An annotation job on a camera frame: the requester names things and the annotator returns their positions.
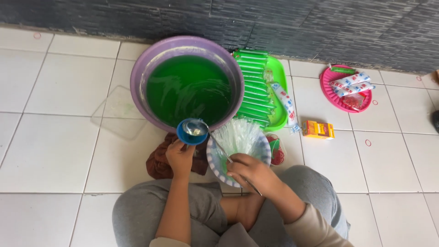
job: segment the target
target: bare foot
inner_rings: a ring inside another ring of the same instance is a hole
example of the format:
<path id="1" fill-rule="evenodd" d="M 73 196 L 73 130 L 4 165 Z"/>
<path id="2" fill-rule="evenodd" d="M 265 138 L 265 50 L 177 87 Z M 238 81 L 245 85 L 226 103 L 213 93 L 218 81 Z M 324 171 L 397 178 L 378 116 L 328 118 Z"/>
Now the bare foot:
<path id="1" fill-rule="evenodd" d="M 255 224 L 264 200 L 265 197 L 253 193 L 240 199 L 236 220 L 244 226 L 247 232 Z"/>

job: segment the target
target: gray pants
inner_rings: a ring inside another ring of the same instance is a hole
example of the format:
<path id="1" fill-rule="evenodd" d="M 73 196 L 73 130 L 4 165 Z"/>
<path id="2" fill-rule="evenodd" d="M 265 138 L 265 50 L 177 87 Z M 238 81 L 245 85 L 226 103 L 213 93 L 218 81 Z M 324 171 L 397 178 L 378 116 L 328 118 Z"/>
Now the gray pants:
<path id="1" fill-rule="evenodd" d="M 326 221 L 347 239 L 349 223 L 329 180 L 309 167 L 298 165 L 287 169 L 279 178 L 303 201 L 317 208 Z M 165 208 L 170 179 L 138 184 L 116 201 L 113 229 L 119 247 L 146 247 L 154 239 Z M 221 189 L 217 182 L 189 185 L 192 247 L 216 246 L 228 226 L 220 206 Z M 294 247 L 274 205 L 265 200 L 249 236 L 260 247 Z"/>

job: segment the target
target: spoon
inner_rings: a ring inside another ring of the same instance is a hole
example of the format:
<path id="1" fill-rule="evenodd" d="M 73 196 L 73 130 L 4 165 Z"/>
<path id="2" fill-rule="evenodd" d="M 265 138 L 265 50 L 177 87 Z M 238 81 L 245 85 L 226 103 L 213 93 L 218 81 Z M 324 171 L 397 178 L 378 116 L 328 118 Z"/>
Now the spoon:
<path id="1" fill-rule="evenodd" d="M 181 124 L 181 127 L 183 128 L 183 131 L 186 132 L 187 134 L 193 135 L 193 136 L 199 136 L 199 135 L 205 135 L 207 133 L 210 134 L 210 137 L 212 137 L 212 139 L 215 141 L 216 145 L 218 146 L 218 148 L 226 155 L 227 160 L 232 163 L 233 160 L 229 157 L 229 155 L 226 153 L 226 151 L 224 150 L 224 148 L 220 145 L 220 143 L 215 139 L 215 137 L 213 137 L 212 133 L 209 130 L 209 126 L 202 120 L 200 119 L 188 119 L 186 122 L 183 122 Z M 261 192 L 259 192 L 258 189 L 256 189 L 256 187 L 249 181 L 247 180 L 244 176 L 242 176 L 242 179 L 244 179 L 244 181 L 246 183 L 248 183 L 248 185 L 250 185 L 260 196 L 262 196 Z"/>

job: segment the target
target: dark gray tile wall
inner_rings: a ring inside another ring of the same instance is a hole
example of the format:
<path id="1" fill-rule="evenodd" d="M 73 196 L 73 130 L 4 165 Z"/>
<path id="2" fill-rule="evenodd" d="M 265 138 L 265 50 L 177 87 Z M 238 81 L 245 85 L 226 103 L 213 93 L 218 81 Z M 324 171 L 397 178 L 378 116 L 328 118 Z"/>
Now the dark gray tile wall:
<path id="1" fill-rule="evenodd" d="M 439 69 L 439 0 L 3 0 L 2 22 L 146 42 L 196 35 L 230 50 Z"/>

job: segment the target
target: yellow box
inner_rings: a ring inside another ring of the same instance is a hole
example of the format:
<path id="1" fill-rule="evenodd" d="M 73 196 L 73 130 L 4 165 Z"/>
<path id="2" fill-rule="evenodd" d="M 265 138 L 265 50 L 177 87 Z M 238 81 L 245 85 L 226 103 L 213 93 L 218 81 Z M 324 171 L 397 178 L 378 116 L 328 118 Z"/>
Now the yellow box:
<path id="1" fill-rule="evenodd" d="M 331 140 L 334 139 L 334 126 L 307 120 L 302 123 L 303 136 Z"/>

